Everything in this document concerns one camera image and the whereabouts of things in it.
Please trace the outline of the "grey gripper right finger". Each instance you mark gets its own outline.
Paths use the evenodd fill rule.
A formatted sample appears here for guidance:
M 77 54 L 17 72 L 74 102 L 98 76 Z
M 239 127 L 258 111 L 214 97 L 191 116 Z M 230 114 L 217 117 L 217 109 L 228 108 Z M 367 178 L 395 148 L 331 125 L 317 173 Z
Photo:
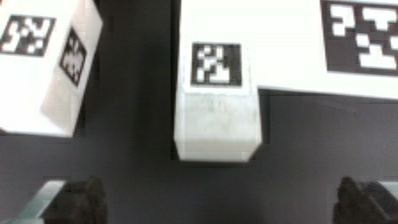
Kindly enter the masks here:
M 398 224 L 398 181 L 342 178 L 333 224 Z

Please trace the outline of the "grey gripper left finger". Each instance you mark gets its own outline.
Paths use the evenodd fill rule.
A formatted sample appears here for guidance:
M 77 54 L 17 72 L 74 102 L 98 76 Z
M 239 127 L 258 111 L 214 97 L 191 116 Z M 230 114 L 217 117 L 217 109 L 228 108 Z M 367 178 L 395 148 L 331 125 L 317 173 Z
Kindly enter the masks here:
M 107 224 L 109 208 L 102 180 L 50 180 L 11 224 Z

